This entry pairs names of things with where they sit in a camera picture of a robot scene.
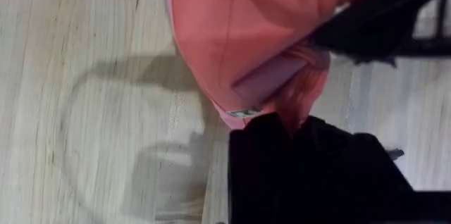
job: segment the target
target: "wood grain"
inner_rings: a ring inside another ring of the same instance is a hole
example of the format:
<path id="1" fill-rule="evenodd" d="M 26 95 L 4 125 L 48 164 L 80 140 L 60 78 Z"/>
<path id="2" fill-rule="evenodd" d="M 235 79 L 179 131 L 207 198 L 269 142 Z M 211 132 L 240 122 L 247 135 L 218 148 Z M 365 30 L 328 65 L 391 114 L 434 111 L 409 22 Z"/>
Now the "wood grain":
<path id="1" fill-rule="evenodd" d="M 0 223 L 227 222 L 228 129 L 164 0 L 0 0 Z M 451 64 L 335 63 L 313 114 L 451 189 Z"/>

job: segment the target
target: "clothing label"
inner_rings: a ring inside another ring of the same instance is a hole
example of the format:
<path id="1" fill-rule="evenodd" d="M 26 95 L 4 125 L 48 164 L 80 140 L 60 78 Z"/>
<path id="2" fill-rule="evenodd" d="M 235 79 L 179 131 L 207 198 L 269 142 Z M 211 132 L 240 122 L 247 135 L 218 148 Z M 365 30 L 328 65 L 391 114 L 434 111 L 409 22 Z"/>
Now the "clothing label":
<path id="1" fill-rule="evenodd" d="M 261 110 L 257 108 L 253 109 L 247 109 L 247 110 L 241 110 L 241 111 L 226 111 L 227 114 L 234 116 L 236 118 L 248 118 L 255 116 L 258 114 Z"/>

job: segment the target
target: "wooden floor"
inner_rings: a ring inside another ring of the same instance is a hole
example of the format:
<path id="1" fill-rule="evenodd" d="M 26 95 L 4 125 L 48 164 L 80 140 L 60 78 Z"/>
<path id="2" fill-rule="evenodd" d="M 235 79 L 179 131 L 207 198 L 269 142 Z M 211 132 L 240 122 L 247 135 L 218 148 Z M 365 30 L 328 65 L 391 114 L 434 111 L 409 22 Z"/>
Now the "wooden floor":
<path id="1" fill-rule="evenodd" d="M 334 61 L 315 115 L 451 189 L 451 63 Z M 0 223 L 226 222 L 228 131 L 163 0 L 0 0 Z"/>

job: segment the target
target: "pink clothing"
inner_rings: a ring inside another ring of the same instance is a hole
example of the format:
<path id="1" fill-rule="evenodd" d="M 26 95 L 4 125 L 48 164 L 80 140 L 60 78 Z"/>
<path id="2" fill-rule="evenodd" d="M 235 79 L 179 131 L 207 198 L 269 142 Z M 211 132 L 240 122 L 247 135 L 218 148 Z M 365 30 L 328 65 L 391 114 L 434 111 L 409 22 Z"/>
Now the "pink clothing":
<path id="1" fill-rule="evenodd" d="M 168 8 L 183 58 L 231 128 L 252 117 L 233 115 L 276 111 L 291 130 L 328 72 L 328 54 L 300 40 L 346 1 L 168 0 Z"/>

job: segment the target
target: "pink garment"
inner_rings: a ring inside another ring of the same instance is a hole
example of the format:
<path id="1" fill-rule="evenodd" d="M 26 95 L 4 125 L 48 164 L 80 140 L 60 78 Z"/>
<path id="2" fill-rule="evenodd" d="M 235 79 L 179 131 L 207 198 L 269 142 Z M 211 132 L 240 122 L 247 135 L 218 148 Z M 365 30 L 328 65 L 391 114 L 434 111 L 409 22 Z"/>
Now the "pink garment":
<path id="1" fill-rule="evenodd" d="M 274 111 L 287 129 L 300 126 L 329 58 L 299 40 L 349 0 L 167 1 L 181 54 L 231 128 Z"/>

